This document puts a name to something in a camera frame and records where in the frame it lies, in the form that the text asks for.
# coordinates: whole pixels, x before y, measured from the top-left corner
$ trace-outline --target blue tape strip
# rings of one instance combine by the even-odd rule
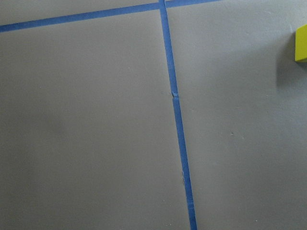
[[[171,1],[166,1],[165,6],[166,8],[171,8],[171,7],[187,6],[187,5],[200,4],[212,1],[220,1],[220,0],[171,0]]]
[[[185,181],[185,190],[186,190],[186,197],[187,197],[187,204],[188,204],[190,227],[191,227],[191,230],[197,230],[193,194],[192,194],[192,186],[191,186],[189,164],[188,164],[188,156],[187,156],[186,142],[184,138],[180,102],[179,102],[179,97],[178,97],[175,64],[174,64],[173,49],[172,49],[172,44],[171,44],[171,36],[170,36],[169,25],[168,25],[167,11],[166,11],[164,0],[159,0],[159,4],[160,4],[160,14],[161,14],[161,21],[162,21],[163,38],[164,38],[164,44],[165,44],[169,81],[170,81],[171,92],[173,95],[173,106],[174,106],[174,113],[175,113],[175,121],[176,121],[176,128],[177,128],[181,165],[182,165],[182,171],[183,171],[183,178]]]
[[[95,12],[88,12],[88,13],[79,13],[73,14],[68,16],[61,16],[55,18],[46,18],[40,19],[35,21],[29,21],[24,23],[14,23],[8,25],[0,26],[0,33],[12,30],[21,30],[26,28],[33,28],[45,25],[53,25],[53,24],[60,24],[60,23],[68,23],[68,22],[75,22],[81,20],[88,20],[94,18],[103,18],[109,16],[115,16],[120,14],[127,14],[127,13],[136,13],[136,12],[143,12],[143,11],[152,11],[159,9],[159,3],[149,3],[143,4],[138,6],[128,6],[110,10],[103,10],[103,11],[95,11]]]

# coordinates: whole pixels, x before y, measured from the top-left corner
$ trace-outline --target yellow cube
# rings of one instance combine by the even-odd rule
[[[307,62],[307,24],[296,30],[295,61]]]

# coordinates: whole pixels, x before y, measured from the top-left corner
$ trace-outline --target blue tape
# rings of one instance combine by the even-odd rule
[[[187,197],[187,204],[188,204],[190,227],[191,227],[191,230],[197,230],[195,210],[194,210],[194,201],[193,201],[193,194],[192,194],[192,186],[191,186],[189,164],[188,164],[188,156],[187,156],[187,149],[186,149],[186,141],[184,138],[180,102],[179,102],[179,97],[178,97],[175,64],[174,64],[173,49],[172,49],[172,44],[171,44],[171,36],[170,36],[169,25],[168,25],[167,11],[166,11],[164,0],[159,0],[159,4],[160,4],[160,14],[161,14],[161,21],[162,21],[162,30],[163,30],[163,38],[164,38],[164,44],[165,44],[169,81],[170,81],[171,92],[173,95],[173,107],[174,107],[174,113],[175,113],[175,121],[176,121],[176,128],[177,128],[181,165],[182,165],[182,171],[183,171],[183,178],[185,181],[185,190],[186,190],[186,197]]]
[[[46,19],[40,19],[40,20],[35,20],[35,21],[23,22],[23,23],[2,25],[0,26],[0,33],[6,32],[6,31],[12,31],[12,30],[21,30],[21,29],[26,29],[26,28],[45,26],[45,25],[54,25],[54,24],[75,22],[75,21],[88,20],[88,19],[94,19],[94,18],[103,18],[103,17],[115,16],[115,15],[121,15],[121,14],[127,14],[127,13],[152,11],[152,10],[157,10],[157,9],[159,9],[158,2],[143,4],[143,5],[138,5],[138,6],[128,6],[128,7],[116,8],[116,9],[110,9],[110,10],[103,10],[103,11],[79,13],[79,14],[73,14],[73,15],[61,16],[61,17],[55,17],[55,18],[46,18]]]
[[[171,1],[166,1],[165,6],[166,8],[171,8],[171,7],[187,6],[187,5],[200,4],[212,1],[220,1],[220,0],[171,0]]]

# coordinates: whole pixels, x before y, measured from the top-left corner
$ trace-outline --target gray surface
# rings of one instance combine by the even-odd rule
[[[168,9],[200,230],[307,226],[305,0]]]
[[[0,25],[151,2],[157,0],[1,0]]]
[[[189,229],[159,11],[0,44],[0,229]]]

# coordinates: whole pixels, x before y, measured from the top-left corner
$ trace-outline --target yellow block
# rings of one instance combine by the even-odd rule
[[[307,62],[307,24],[296,30],[295,61]]]

